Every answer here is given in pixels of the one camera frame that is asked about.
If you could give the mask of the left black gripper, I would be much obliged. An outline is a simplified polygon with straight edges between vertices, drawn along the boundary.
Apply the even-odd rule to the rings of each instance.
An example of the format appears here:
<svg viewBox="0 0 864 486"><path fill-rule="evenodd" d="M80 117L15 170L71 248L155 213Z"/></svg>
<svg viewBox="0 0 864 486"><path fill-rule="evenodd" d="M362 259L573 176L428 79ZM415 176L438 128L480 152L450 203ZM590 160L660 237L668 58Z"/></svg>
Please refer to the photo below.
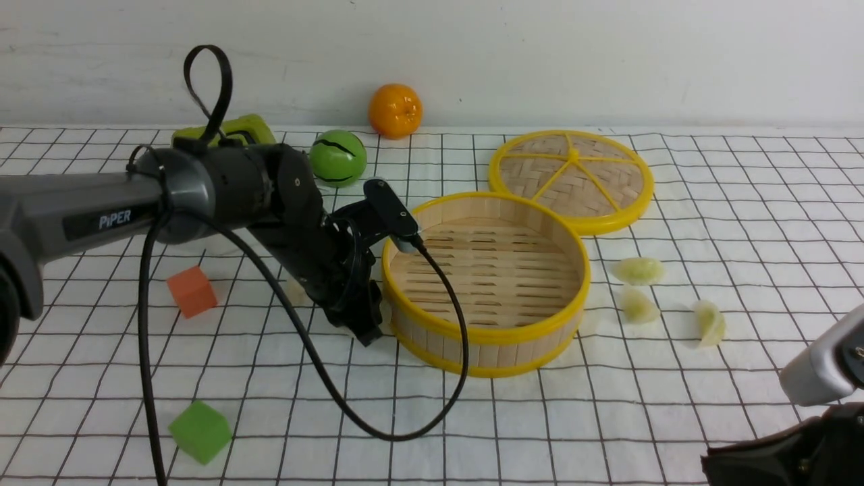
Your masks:
<svg viewBox="0 0 864 486"><path fill-rule="evenodd" d="M383 333L381 290L371 270L371 247L388 235L370 203L328 213L320 202L272 211L248 230L271 253L333 326L363 346Z"/></svg>

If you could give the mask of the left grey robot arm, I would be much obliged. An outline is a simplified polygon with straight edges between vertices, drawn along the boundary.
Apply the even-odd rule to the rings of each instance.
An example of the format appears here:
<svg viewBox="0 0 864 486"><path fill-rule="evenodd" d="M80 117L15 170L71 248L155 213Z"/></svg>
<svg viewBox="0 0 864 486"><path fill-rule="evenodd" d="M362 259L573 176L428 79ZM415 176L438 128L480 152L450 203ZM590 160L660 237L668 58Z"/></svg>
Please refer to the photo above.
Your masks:
<svg viewBox="0 0 864 486"><path fill-rule="evenodd" d="M20 320L43 311L44 265L145 234L170 206L248 230L333 326L363 345L382 335L371 245L360 222L325 209L305 153L286 144L157 148L124 172L2 177L2 359Z"/></svg>

